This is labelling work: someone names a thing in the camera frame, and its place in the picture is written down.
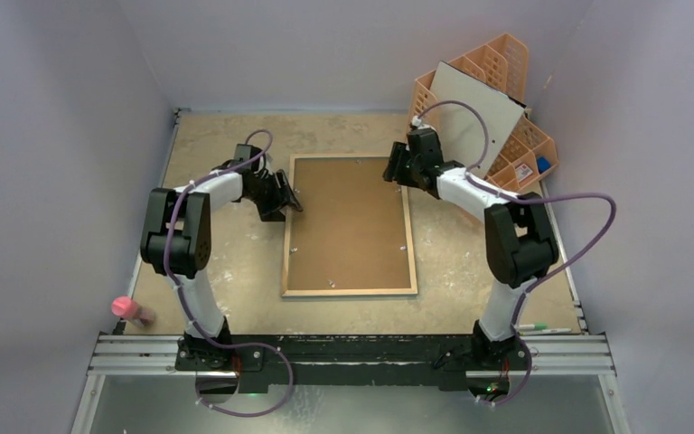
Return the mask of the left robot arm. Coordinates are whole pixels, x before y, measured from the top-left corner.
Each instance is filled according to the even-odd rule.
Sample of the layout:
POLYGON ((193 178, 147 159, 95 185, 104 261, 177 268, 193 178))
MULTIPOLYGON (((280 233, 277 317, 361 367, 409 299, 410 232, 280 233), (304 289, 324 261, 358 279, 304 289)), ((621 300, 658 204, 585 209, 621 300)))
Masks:
POLYGON ((273 170, 266 150, 239 144, 231 160, 187 185, 155 188, 148 197, 140 257, 171 284, 183 311, 184 342, 212 370, 230 364, 238 344, 217 306, 207 266, 211 215, 228 203, 252 202, 262 222, 284 222, 287 210, 303 207, 282 170, 273 170))

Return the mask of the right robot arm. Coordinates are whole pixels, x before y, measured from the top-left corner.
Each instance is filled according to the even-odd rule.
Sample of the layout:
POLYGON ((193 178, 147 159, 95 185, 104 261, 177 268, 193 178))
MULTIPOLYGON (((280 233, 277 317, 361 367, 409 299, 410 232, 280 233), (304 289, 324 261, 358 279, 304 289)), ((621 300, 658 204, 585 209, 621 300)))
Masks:
POLYGON ((431 127, 413 129, 406 141, 393 143, 382 177, 452 203, 482 223, 493 283, 474 323, 471 355, 478 365, 494 367, 515 345, 530 288, 558 261, 557 239, 540 196, 506 193, 473 177, 463 164, 446 161, 431 127))

